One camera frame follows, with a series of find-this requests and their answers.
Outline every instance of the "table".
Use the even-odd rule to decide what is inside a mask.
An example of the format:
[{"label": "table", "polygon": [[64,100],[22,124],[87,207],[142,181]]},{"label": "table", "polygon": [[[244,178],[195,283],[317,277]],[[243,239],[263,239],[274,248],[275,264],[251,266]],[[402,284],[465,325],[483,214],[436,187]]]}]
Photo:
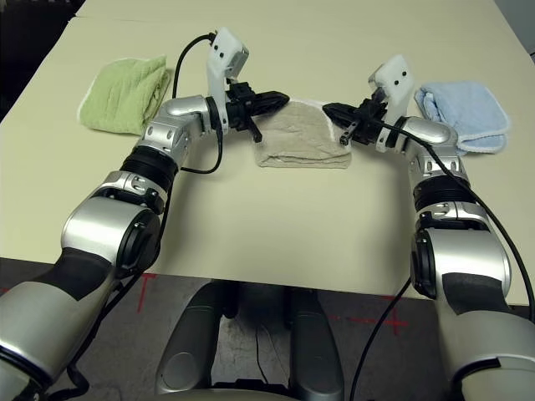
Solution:
[{"label": "table", "polygon": [[[135,143],[76,121],[99,69],[159,54],[173,69],[192,38],[224,24],[251,51],[240,78],[257,92],[357,104],[370,93],[369,74],[395,53],[406,56],[417,85],[487,85],[512,119],[510,145],[464,161],[535,282],[535,67],[491,0],[88,0],[78,15],[0,125],[0,256],[54,262],[71,210]],[[188,54],[181,95],[206,93],[206,52]],[[418,114],[414,102],[409,113]],[[347,170],[261,169],[247,133],[228,136],[224,152],[216,174],[179,176],[153,272],[372,294],[401,287],[414,227],[401,157],[355,146]],[[207,138],[187,164],[208,168],[215,158]],[[516,267],[507,300],[526,303]]]}]

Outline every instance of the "black cable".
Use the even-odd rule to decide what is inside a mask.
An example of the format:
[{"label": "black cable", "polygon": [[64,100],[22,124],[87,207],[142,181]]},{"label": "black cable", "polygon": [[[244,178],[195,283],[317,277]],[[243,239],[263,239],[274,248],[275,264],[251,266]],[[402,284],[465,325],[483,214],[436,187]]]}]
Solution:
[{"label": "black cable", "polygon": [[184,57],[187,55],[187,52],[189,52],[193,46],[199,42],[202,42],[203,40],[207,40],[210,42],[210,44],[212,44],[215,38],[216,34],[212,32],[207,33],[206,35],[201,35],[189,42],[184,50],[182,50],[182,53],[176,62],[175,77],[173,79],[173,98],[176,97],[176,92],[178,91],[178,75],[180,74],[182,62],[184,61]]},{"label": "black cable", "polygon": [[381,328],[381,325],[385,321],[385,319],[388,317],[388,314],[392,309],[394,309],[395,304],[398,303],[398,301],[403,296],[404,292],[407,290],[407,288],[410,285],[410,278],[407,280],[405,285],[400,289],[400,291],[397,293],[397,295],[394,297],[392,301],[388,304],[388,307],[386,307],[385,311],[375,324],[374,330],[369,335],[368,341],[366,342],[366,345],[364,345],[364,349],[362,350],[362,354],[360,355],[359,365],[357,366],[357,370],[354,372],[353,376],[353,382],[351,383],[351,393],[349,394],[349,401],[354,400],[355,390],[357,389],[357,382],[359,381],[359,375],[362,371],[362,367],[364,366],[364,361],[366,359],[366,355],[368,355],[368,351],[371,347],[371,344],[373,343],[375,336],[377,335],[377,332]]},{"label": "black cable", "polygon": [[221,164],[221,160],[223,158],[223,128],[221,127],[221,124],[217,125],[216,136],[217,136],[217,160],[216,160],[216,164],[211,169],[196,170],[196,169],[191,169],[189,167],[181,167],[181,170],[187,173],[195,173],[195,174],[211,174],[214,171],[216,171],[219,168],[219,165]]},{"label": "black cable", "polygon": [[[188,43],[188,45],[184,48],[184,50],[182,50],[182,53],[180,57],[178,58],[178,62],[176,63],[175,77],[173,79],[173,93],[172,93],[173,98],[176,97],[176,91],[178,89],[178,77],[180,74],[182,62],[184,61],[184,57],[191,50],[191,48],[193,48],[193,46],[195,46],[197,43],[202,42],[203,40],[208,40],[210,44],[212,44],[215,38],[216,38],[216,34],[214,33],[201,35],[198,38],[193,39],[190,43]],[[214,167],[212,167],[210,170],[195,170],[195,169],[189,169],[187,167],[182,167],[181,170],[188,171],[191,173],[197,173],[197,174],[211,174],[214,171],[216,171],[219,165],[221,164],[222,155],[223,155],[223,131],[222,131],[222,127],[220,124],[216,128],[216,135],[217,135],[217,161]],[[164,209],[164,214],[161,218],[160,234],[158,235],[158,250],[155,254],[155,258],[152,261],[151,265],[155,262],[155,260],[158,258],[160,254],[160,243],[164,235],[164,230],[166,228],[167,216],[169,215],[172,189],[173,189],[173,184],[171,183],[171,186],[169,190],[167,191],[166,208]],[[122,286],[119,289],[119,292],[117,293],[117,295],[115,295],[113,299],[109,301],[105,305],[105,307],[103,307],[103,309],[100,311],[99,316],[94,322],[93,327],[89,331],[88,336],[85,338],[79,350],[74,355],[73,359],[68,365],[67,374],[71,382],[74,384],[76,388],[65,388],[65,389],[56,391],[48,396],[48,400],[64,401],[70,398],[79,397],[80,395],[84,395],[85,393],[87,393],[87,391],[89,390],[89,382],[84,377],[84,375],[78,370],[78,368],[76,367],[76,363],[79,361],[82,355],[84,355],[85,351],[87,351],[87,349],[89,348],[89,345],[93,342],[94,338],[96,337],[97,332],[99,331],[100,324],[102,323],[104,318],[108,316],[108,314],[120,302],[120,300],[125,297],[126,293],[140,279],[142,274],[143,272],[137,272],[134,276],[132,276],[132,278],[126,283],[126,285]]]},{"label": "black cable", "polygon": [[511,253],[513,254],[515,260],[517,261],[518,269],[520,270],[520,274],[522,275],[522,279],[524,280],[524,285],[526,287],[527,304],[529,308],[529,320],[535,323],[535,296],[533,295],[532,283],[531,283],[531,280],[529,279],[529,275],[527,274],[526,266],[524,265],[524,261],[522,260],[522,257],[520,256],[520,252],[518,251],[517,246],[515,245],[512,238],[509,236],[509,234],[507,233],[507,230],[505,229],[503,224],[498,220],[496,215],[492,212],[491,208],[483,201],[481,197],[479,197],[479,195],[476,194],[476,192],[472,190],[472,188],[470,188],[462,180],[454,176],[453,173],[451,173],[451,171],[447,169],[444,163],[442,163],[442,160],[438,157],[438,155],[433,150],[432,145],[414,136],[410,132],[405,131],[404,129],[395,127],[390,124],[386,124],[382,121],[378,121],[375,119],[372,119],[371,122],[381,125],[382,127],[386,129],[390,129],[391,131],[397,132],[398,134],[405,135],[407,138],[414,140],[417,144],[422,145],[425,148],[425,150],[427,150],[427,152],[430,154],[430,156],[433,158],[433,160],[439,165],[442,172],[448,177],[450,177],[452,180],[454,180],[458,186],[460,186],[465,192],[470,194],[470,196],[472,196],[476,200],[476,202],[483,209],[485,209],[485,212],[494,222],[497,229],[500,231],[500,233],[502,233],[503,239],[509,246],[509,249],[511,249]]},{"label": "black cable", "polygon": [[[210,45],[213,43],[214,39],[216,38],[216,34],[214,33],[208,33],[206,35],[201,35],[195,39],[193,39],[191,42],[187,44],[187,46],[182,50],[182,53],[180,57],[178,58],[178,61],[176,62],[176,68],[175,68],[175,77],[173,79],[173,93],[172,97],[175,98],[176,94],[178,92],[178,77],[181,73],[181,66],[184,61],[184,58],[186,57],[187,53],[199,42],[202,42],[203,40],[207,40],[210,42]],[[209,170],[197,170],[197,169],[191,169],[189,167],[181,167],[181,171],[185,171],[187,173],[195,173],[195,174],[211,174],[214,171],[216,171],[219,168],[219,165],[221,164],[221,160],[223,157],[223,134],[222,134],[222,128],[218,125],[216,128],[216,135],[217,135],[217,161],[216,165],[214,165]]]},{"label": "black cable", "polygon": [[258,370],[260,370],[260,374],[262,375],[262,379],[264,380],[265,384],[269,384],[268,378],[266,378],[266,374],[264,373],[264,370],[262,369],[262,365],[260,364],[260,347],[258,346],[258,325],[254,333],[254,338],[257,343],[257,365]]}]

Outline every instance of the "floor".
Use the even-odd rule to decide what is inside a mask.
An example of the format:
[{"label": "floor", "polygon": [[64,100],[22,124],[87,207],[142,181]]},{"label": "floor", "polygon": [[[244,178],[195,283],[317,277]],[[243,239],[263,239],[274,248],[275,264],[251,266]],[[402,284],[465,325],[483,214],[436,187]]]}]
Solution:
[{"label": "floor", "polygon": [[[0,260],[0,287],[45,271],[48,265]],[[153,394],[154,377],[167,338],[191,296],[207,280],[144,275],[106,318],[79,362],[91,383],[80,401],[141,400]],[[247,284],[233,320],[222,319],[212,378],[260,378],[255,355],[270,383],[288,382],[289,332],[282,323],[282,288]],[[346,399],[360,352],[387,297],[319,292],[329,317],[345,376]],[[55,389],[70,386],[65,375]],[[402,299],[382,327],[360,377],[357,400],[439,400],[446,391],[437,341],[436,313],[428,301]]]}]

